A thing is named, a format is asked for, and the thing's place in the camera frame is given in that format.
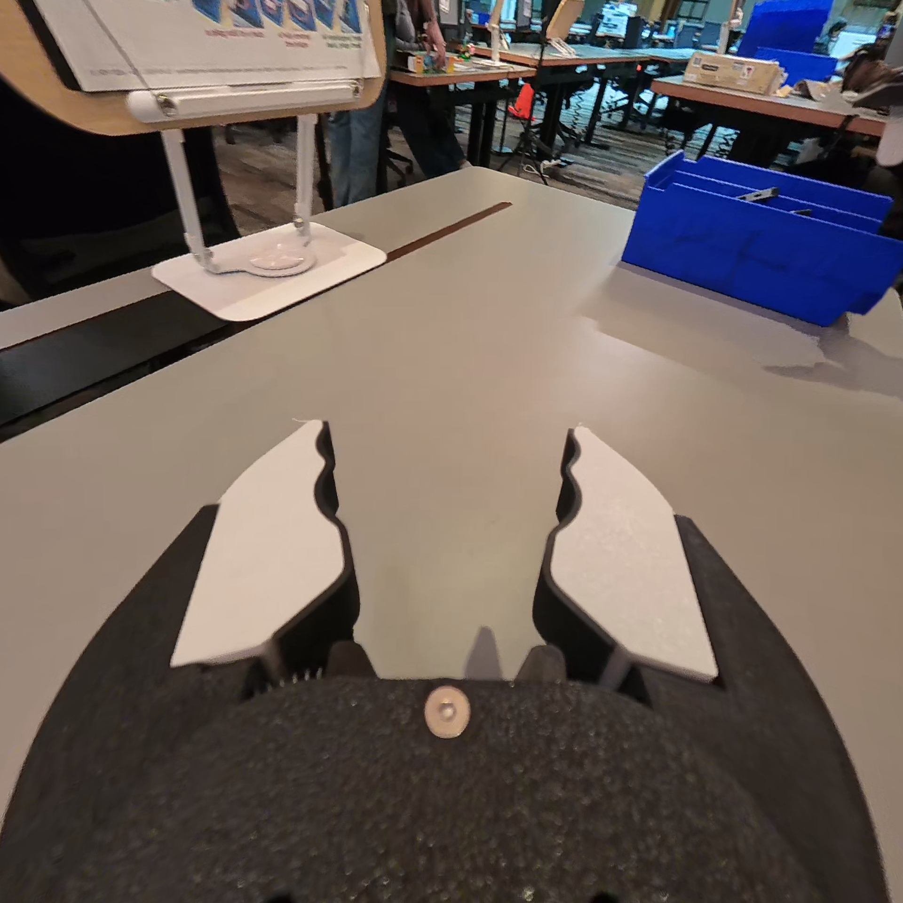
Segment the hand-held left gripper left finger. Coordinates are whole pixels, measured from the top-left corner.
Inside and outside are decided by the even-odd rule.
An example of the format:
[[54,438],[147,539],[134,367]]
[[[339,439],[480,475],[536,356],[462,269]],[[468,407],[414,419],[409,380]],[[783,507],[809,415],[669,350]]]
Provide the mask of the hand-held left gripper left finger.
[[255,660],[312,678],[354,638],[360,601],[330,424],[306,421],[250,464],[213,522],[170,665]]

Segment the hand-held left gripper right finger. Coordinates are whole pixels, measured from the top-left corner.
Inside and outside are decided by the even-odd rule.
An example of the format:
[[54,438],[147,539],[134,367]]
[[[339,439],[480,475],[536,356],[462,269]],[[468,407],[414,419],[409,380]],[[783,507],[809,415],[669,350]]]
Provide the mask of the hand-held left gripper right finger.
[[712,684],[716,654],[672,505],[587,426],[567,432],[560,481],[533,622],[565,678],[617,691],[647,668]]

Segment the blue plastic bin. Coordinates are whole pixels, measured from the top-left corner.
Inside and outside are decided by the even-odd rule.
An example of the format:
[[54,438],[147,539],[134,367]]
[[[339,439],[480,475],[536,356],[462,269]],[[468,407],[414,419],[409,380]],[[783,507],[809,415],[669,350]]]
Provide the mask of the blue plastic bin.
[[[779,187],[766,205],[735,199]],[[674,152],[645,175],[622,261],[818,326],[866,314],[901,272],[890,196]]]

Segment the white document stand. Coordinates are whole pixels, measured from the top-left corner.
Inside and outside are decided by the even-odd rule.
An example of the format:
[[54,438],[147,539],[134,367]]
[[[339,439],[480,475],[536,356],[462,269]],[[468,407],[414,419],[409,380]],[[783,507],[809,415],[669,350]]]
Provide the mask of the white document stand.
[[[84,92],[33,2],[2,2],[2,77],[62,123],[96,135],[162,139],[188,252],[152,277],[226,322],[256,322],[383,265],[386,253],[313,222],[319,115],[369,107],[387,75],[380,2],[362,2],[378,74],[256,85]],[[295,117],[295,201],[289,224],[208,246],[185,150],[191,127]]]

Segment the wooden office desk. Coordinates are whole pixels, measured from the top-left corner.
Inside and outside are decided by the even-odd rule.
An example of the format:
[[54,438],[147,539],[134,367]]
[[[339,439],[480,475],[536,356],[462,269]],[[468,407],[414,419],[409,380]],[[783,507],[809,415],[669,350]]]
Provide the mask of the wooden office desk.
[[770,167],[791,143],[808,138],[881,138],[889,121],[889,115],[879,110],[852,106],[835,90],[821,100],[765,96],[687,83],[682,76],[655,79],[651,89],[694,108],[690,133],[704,126],[733,131],[736,136],[727,158],[761,168]]
[[390,70],[389,81],[394,87],[424,91],[452,129],[457,126],[457,110],[463,107],[467,112],[465,157],[471,165],[490,167],[499,106],[512,98],[520,83],[532,79],[536,72],[536,63],[494,64],[474,56],[468,61],[454,62],[450,71],[412,71],[402,62]]

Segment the printed instruction sheet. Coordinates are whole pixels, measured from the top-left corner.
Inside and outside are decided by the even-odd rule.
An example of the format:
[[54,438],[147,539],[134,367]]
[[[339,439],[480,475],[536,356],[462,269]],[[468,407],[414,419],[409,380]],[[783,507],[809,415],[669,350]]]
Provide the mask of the printed instruction sheet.
[[371,78],[362,2],[33,2],[84,92]]

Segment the cardboard box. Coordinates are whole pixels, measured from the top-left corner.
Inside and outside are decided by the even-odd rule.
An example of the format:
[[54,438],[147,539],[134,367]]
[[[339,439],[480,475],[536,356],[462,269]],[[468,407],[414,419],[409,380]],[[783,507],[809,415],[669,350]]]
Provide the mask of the cardboard box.
[[694,51],[683,74],[683,84],[717,87],[756,96],[772,96],[787,74],[776,61]]

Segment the blue storage bins stack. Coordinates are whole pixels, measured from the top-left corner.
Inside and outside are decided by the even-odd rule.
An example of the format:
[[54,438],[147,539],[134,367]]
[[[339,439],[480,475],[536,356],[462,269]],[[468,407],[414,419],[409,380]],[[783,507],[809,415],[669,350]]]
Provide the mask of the blue storage bins stack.
[[831,1],[762,1],[752,9],[737,55],[777,62],[785,84],[801,80],[825,81],[835,73],[837,60],[815,53],[831,11]]

